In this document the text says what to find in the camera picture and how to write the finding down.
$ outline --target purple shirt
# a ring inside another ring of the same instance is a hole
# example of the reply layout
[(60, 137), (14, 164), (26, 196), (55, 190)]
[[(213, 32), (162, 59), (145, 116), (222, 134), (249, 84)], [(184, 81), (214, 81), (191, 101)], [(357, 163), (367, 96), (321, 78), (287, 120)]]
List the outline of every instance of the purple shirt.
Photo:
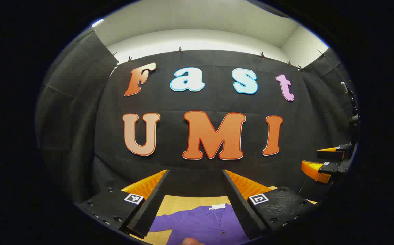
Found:
[(211, 210), (199, 206), (155, 218), (150, 232), (172, 229), (167, 245), (180, 245), (185, 237), (192, 237), (205, 245), (240, 245), (249, 241), (231, 205)]

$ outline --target letter m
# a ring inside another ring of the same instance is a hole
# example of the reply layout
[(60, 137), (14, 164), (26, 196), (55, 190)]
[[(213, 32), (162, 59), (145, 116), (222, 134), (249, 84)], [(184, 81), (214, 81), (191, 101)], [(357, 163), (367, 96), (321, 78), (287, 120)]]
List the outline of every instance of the letter m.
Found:
[(203, 158), (200, 142), (209, 158), (214, 158), (221, 144), (223, 150), (218, 155), (222, 160), (240, 159), (242, 124), (245, 116), (241, 113), (228, 113), (217, 131), (205, 112), (191, 111), (183, 116), (189, 123), (188, 149), (183, 158), (198, 160)]

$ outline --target ceiling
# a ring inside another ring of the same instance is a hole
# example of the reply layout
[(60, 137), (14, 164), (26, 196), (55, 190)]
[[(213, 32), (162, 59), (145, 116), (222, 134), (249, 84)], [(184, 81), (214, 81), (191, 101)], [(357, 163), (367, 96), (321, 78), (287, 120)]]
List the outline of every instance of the ceiling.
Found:
[(104, 17), (98, 27), (106, 46), (154, 31), (198, 28), (242, 34), (280, 48), (298, 23), (245, 0), (141, 0)]

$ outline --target white wall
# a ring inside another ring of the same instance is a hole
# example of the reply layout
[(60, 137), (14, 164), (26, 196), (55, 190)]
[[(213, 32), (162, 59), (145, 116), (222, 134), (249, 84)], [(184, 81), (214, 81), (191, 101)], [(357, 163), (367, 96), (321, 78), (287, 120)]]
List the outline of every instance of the white wall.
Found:
[(281, 46), (281, 49), (292, 65), (305, 67), (317, 59), (329, 47), (315, 34), (303, 26), (298, 26), (295, 32)]
[(287, 63), (288, 57), (276, 46), (251, 37), (226, 31), (208, 29), (176, 29), (157, 31), (131, 37), (108, 46), (111, 53), (118, 52), (115, 57), (119, 64), (154, 54), (186, 50), (225, 50), (259, 55)]

